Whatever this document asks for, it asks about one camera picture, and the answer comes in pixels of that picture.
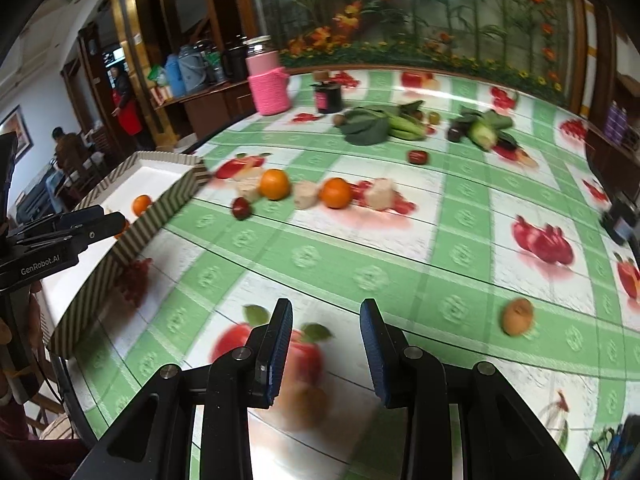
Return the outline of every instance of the red apron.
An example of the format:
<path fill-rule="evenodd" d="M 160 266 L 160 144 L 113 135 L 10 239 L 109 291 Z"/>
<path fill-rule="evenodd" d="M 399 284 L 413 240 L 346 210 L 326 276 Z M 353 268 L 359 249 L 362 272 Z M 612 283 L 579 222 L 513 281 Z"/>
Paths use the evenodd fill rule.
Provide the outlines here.
<path fill-rule="evenodd" d="M 118 106 L 120 103 L 120 95 L 114 88 L 111 91 L 111 97 L 113 98 L 113 104 Z M 136 110 L 136 100 L 132 97 L 129 102 L 124 106 L 118 115 L 120 126 L 123 127 L 129 135 L 135 135 L 142 131 L 142 124 L 138 118 L 138 111 Z"/>

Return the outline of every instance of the pink knitted cover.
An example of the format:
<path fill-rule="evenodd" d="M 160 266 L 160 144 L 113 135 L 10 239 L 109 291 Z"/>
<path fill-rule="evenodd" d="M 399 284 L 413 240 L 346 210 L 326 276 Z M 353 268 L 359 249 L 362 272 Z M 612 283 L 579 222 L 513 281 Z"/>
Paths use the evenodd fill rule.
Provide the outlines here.
<path fill-rule="evenodd" d="M 260 115 L 274 115 L 291 108 L 287 84 L 289 74 L 279 66 L 264 74 L 249 76 L 249 88 L 254 96 L 254 104 Z"/>

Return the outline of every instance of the metal screw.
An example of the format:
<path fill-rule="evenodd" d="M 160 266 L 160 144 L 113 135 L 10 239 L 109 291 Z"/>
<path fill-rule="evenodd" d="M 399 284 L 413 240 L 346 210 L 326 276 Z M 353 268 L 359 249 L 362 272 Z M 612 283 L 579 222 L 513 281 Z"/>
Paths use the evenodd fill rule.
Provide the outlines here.
<path fill-rule="evenodd" d="M 160 377 L 163 379 L 171 379 L 178 373 L 178 367 L 176 365 L 164 365 L 160 368 Z"/>
<path fill-rule="evenodd" d="M 417 346 L 408 346 L 402 353 L 408 359 L 420 359 L 422 357 L 422 349 Z"/>
<path fill-rule="evenodd" d="M 251 349 L 246 346 L 241 346 L 240 348 L 236 348 L 233 352 L 231 352 L 231 357 L 236 361 L 244 361 L 248 359 L 251 355 Z"/>
<path fill-rule="evenodd" d="M 495 366 L 493 366 L 491 363 L 487 362 L 487 361 L 480 361 L 478 363 L 478 371 L 482 374 L 482 375 L 493 375 L 495 374 Z"/>

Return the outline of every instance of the tray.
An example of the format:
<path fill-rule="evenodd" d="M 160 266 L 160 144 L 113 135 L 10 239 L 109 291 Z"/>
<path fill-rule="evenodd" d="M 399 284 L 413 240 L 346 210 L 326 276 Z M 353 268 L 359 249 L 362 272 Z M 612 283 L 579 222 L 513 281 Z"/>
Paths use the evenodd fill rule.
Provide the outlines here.
<path fill-rule="evenodd" d="M 51 352 L 71 357 L 116 278 L 208 179 L 198 156 L 136 152 L 76 206 L 76 210 L 101 205 L 120 211 L 130 227 L 118 240 L 110 237 L 89 245 L 76 266 L 42 280 L 41 325 Z M 154 202 L 137 218 L 130 205 L 140 194 L 148 194 Z"/>

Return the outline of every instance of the wall mural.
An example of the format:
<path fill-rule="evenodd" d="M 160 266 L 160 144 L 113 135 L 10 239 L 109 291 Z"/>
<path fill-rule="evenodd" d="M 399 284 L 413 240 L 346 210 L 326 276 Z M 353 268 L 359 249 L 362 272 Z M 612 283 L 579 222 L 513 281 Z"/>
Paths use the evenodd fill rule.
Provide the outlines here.
<path fill-rule="evenodd" d="M 284 65 L 396 64 L 479 76 L 555 104 L 571 0 L 255 0 Z"/>

